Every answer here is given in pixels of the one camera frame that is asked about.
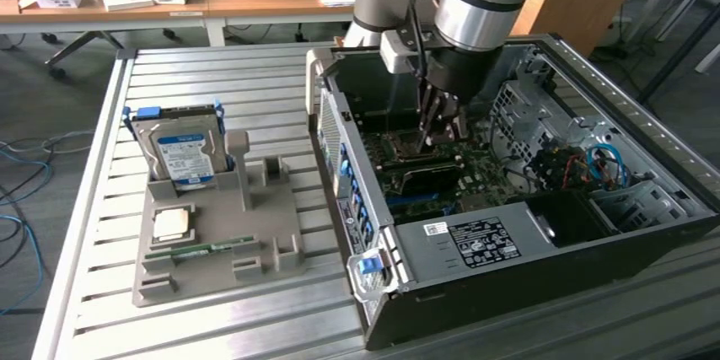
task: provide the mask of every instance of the green circuit board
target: green circuit board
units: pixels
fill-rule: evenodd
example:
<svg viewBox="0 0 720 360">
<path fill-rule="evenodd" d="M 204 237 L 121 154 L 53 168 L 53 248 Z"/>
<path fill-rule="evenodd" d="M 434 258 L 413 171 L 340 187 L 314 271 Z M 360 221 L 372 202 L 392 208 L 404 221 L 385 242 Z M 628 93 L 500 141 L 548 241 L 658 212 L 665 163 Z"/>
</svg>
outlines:
<svg viewBox="0 0 720 360">
<path fill-rule="evenodd" d="M 514 188 L 502 166 L 477 140 L 436 145 L 421 154 L 406 152 L 402 137 L 412 132 L 365 133 L 364 146 L 396 224 L 502 205 L 525 191 Z M 421 192 L 406 190 L 408 176 L 440 168 Z"/>
</svg>

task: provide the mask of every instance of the power supply label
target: power supply label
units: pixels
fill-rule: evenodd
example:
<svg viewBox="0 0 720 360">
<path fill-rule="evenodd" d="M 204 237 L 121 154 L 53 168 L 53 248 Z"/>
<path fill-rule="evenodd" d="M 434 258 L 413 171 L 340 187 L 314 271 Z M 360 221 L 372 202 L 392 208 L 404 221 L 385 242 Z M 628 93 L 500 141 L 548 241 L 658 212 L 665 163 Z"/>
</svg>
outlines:
<svg viewBox="0 0 720 360">
<path fill-rule="evenodd" d="M 521 256 L 497 217 L 453 225 L 449 234 L 464 263 L 470 268 Z"/>
<path fill-rule="evenodd" d="M 202 134 L 180 135 L 157 139 L 161 158 L 168 168 L 169 178 L 178 185 L 193 186 L 205 183 L 214 175 L 210 157 L 202 153 Z"/>
</svg>

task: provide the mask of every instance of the chair wheel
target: chair wheel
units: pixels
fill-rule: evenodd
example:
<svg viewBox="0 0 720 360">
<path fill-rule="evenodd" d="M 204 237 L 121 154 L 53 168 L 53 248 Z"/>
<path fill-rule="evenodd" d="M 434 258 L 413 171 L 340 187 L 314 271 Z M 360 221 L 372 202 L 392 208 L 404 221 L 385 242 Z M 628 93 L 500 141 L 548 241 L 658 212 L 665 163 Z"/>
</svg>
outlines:
<svg viewBox="0 0 720 360">
<path fill-rule="evenodd" d="M 168 30 L 168 29 L 161 29 L 161 34 L 165 36 L 165 38 L 168 38 L 169 40 L 173 40 L 174 38 L 177 38 L 177 35 L 176 35 L 176 32 L 173 30 Z"/>
<path fill-rule="evenodd" d="M 54 34 L 42 34 L 41 38 L 48 44 L 57 44 L 57 36 Z"/>
<path fill-rule="evenodd" d="M 62 79 L 66 76 L 65 70 L 58 67 L 50 67 L 46 73 L 53 79 Z"/>
</svg>

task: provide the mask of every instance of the blue cable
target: blue cable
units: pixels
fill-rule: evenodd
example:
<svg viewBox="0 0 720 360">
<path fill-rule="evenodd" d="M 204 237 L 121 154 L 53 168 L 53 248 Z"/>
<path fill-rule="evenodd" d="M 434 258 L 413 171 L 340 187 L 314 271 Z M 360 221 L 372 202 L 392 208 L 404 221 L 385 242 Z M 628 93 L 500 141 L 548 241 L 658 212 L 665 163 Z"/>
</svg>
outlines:
<svg viewBox="0 0 720 360">
<path fill-rule="evenodd" d="M 620 156 L 620 152 L 617 151 L 616 147 L 609 145 L 608 143 L 598 143 L 597 145 L 593 145 L 586 149 L 586 166 L 589 167 L 589 171 L 593 175 L 593 177 L 598 180 L 601 180 L 602 176 L 597 169 L 593 167 L 593 150 L 594 149 L 604 149 L 608 152 L 610 152 L 616 158 L 617 165 L 620 166 L 620 174 L 622 177 L 621 185 L 622 187 L 628 186 L 628 172 L 625 171 L 625 165 L 622 164 L 622 156 Z"/>
<path fill-rule="evenodd" d="M 0 202 L 0 206 L 6 206 L 12 204 L 13 202 L 18 202 L 24 200 L 26 197 L 32 196 L 34 193 L 37 193 L 37 191 L 40 191 L 40 189 L 46 185 L 46 182 L 49 181 L 49 178 L 53 174 L 53 168 L 50 167 L 49 164 L 46 164 L 45 162 L 40 162 L 38 160 L 24 160 L 21 158 L 17 158 L 16 156 L 12 156 L 9 153 L 6 153 L 2 149 L 0 149 L 0 154 L 4 155 L 4 157 L 12 160 L 13 162 L 17 162 L 20 164 L 37 164 L 45 168 L 45 178 L 40 182 L 40 184 L 34 187 L 34 189 L 28 191 L 22 196 L 16 198 L 14 200 L 12 200 L 9 196 L 6 196 L 5 197 L 6 201 Z"/>
<path fill-rule="evenodd" d="M 5 315 L 10 310 L 13 310 L 40 290 L 40 286 L 42 285 L 42 264 L 40 261 L 40 249 L 37 247 L 37 240 L 34 239 L 34 233 L 32 232 L 32 228 L 26 225 L 26 223 L 24 223 L 20 220 L 20 218 L 12 217 L 9 215 L 1 215 L 1 214 L 0 214 L 0 218 L 8 219 L 25 227 L 25 232 L 30 237 L 32 248 L 34 249 L 34 259 L 37 261 L 37 282 L 34 283 L 34 287 L 10 307 L 5 308 L 0 312 L 0 316 L 1 316 L 1 315 Z"/>
</svg>

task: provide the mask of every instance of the aluminum slotted surface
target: aluminum slotted surface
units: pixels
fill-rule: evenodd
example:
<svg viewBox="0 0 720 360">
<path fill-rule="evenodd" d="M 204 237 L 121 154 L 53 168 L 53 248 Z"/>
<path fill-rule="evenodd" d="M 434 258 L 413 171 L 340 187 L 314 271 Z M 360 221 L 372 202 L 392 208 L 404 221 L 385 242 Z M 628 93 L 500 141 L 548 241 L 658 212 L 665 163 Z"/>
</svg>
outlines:
<svg viewBox="0 0 720 360">
<path fill-rule="evenodd" d="M 633 359 L 676 357 L 716 340 L 718 232 L 628 281 L 381 352 L 362 350 L 305 127 L 305 53 L 318 46 L 330 44 L 150 50 L 117 62 L 98 130 L 105 119 L 108 125 L 96 156 L 90 151 L 33 358 Z M 216 99 L 228 128 L 249 132 L 248 164 L 284 156 L 309 268 L 294 278 L 136 308 L 148 169 L 118 112 L 122 105 L 137 110 Z"/>
</svg>

